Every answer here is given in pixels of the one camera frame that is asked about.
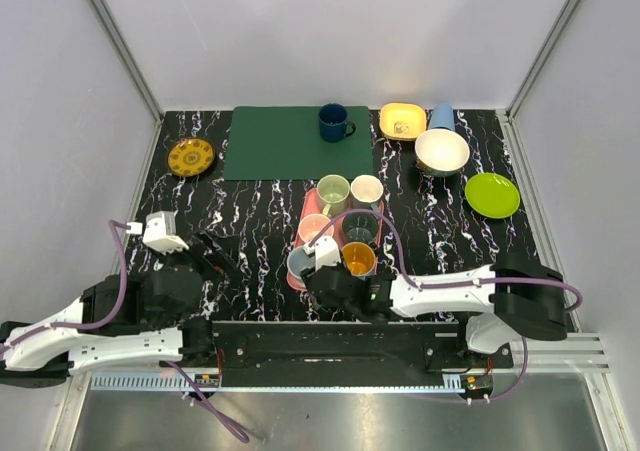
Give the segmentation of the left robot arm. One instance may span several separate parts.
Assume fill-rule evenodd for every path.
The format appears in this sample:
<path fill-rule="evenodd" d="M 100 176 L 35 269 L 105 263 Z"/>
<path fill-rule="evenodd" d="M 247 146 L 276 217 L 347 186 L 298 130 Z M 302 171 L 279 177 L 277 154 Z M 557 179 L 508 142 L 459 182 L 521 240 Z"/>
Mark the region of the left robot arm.
<path fill-rule="evenodd" d="M 2 384 L 53 387 L 123 364 L 215 364 L 213 327 L 199 314 L 203 286 L 238 271 L 239 237 L 200 231 L 142 241 L 158 268 L 110 275 L 38 323 L 2 323 Z"/>

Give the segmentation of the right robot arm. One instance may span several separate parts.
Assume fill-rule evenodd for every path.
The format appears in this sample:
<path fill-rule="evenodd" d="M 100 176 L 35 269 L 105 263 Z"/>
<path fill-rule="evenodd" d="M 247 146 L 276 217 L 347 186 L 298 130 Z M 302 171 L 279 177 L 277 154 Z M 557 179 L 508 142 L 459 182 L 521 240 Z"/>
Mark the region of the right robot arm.
<path fill-rule="evenodd" d="M 518 338 L 566 339 L 568 285 L 556 270 L 506 254 L 493 263 L 453 274 L 359 278 L 342 264 L 301 272 L 316 303 L 341 308 L 363 322 L 386 324 L 436 312 L 469 313 L 454 355 L 476 367 L 489 354 Z"/>

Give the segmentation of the pink mug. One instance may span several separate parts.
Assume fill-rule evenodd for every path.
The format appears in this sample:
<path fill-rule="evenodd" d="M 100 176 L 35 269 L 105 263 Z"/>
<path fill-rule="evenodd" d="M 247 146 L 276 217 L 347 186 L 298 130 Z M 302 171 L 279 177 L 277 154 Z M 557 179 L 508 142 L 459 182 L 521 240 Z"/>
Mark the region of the pink mug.
<path fill-rule="evenodd" d="M 319 213 L 303 217 L 298 227 L 298 237 L 303 243 L 310 242 L 330 222 L 330 218 Z"/>

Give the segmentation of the small grey cup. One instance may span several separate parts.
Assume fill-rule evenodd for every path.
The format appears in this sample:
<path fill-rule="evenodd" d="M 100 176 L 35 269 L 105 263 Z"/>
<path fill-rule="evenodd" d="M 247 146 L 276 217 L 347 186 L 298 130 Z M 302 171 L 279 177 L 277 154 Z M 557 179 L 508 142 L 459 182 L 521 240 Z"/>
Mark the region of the small grey cup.
<path fill-rule="evenodd" d="M 379 232 L 378 220 L 371 214 L 355 212 L 344 217 L 341 225 L 347 243 L 374 244 Z"/>

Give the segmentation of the light green mug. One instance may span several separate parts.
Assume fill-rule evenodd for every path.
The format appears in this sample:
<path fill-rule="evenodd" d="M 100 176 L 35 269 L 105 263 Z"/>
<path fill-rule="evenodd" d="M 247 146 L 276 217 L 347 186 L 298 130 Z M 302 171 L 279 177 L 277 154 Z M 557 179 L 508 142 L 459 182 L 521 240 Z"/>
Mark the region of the light green mug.
<path fill-rule="evenodd" d="M 343 176 L 324 176 L 319 180 L 316 191 L 319 210 L 323 215 L 334 218 L 347 210 L 350 184 Z"/>

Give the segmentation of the blue patterned mug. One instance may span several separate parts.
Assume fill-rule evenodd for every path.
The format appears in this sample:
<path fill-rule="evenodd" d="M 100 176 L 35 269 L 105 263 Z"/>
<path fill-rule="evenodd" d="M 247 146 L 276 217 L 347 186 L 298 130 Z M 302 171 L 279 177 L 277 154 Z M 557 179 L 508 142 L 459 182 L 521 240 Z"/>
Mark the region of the blue patterned mug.
<path fill-rule="evenodd" d="M 341 253 L 345 266 L 353 276 L 364 278 L 374 273 L 377 256 L 369 245 L 351 242 L 342 248 Z"/>

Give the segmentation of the grey faceted mug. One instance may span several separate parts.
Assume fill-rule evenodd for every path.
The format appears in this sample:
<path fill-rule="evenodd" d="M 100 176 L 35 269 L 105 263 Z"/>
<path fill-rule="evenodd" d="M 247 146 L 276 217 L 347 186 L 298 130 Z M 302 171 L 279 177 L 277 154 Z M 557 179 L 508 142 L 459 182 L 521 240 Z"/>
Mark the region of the grey faceted mug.
<path fill-rule="evenodd" d="M 373 175 L 357 176 L 350 185 L 351 208 L 380 212 L 383 193 L 383 184 L 377 177 Z"/>

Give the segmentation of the white footed teacup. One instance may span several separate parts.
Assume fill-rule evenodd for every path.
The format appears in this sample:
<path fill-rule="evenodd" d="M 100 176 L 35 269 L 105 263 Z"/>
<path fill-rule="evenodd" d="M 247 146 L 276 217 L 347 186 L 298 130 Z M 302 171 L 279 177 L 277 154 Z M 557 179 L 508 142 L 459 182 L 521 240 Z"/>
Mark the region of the white footed teacup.
<path fill-rule="evenodd" d="M 287 282 L 296 291 L 304 291 L 305 284 L 302 274 L 314 272 L 316 259 L 314 254 L 307 254 L 304 246 L 294 248 L 287 257 Z"/>

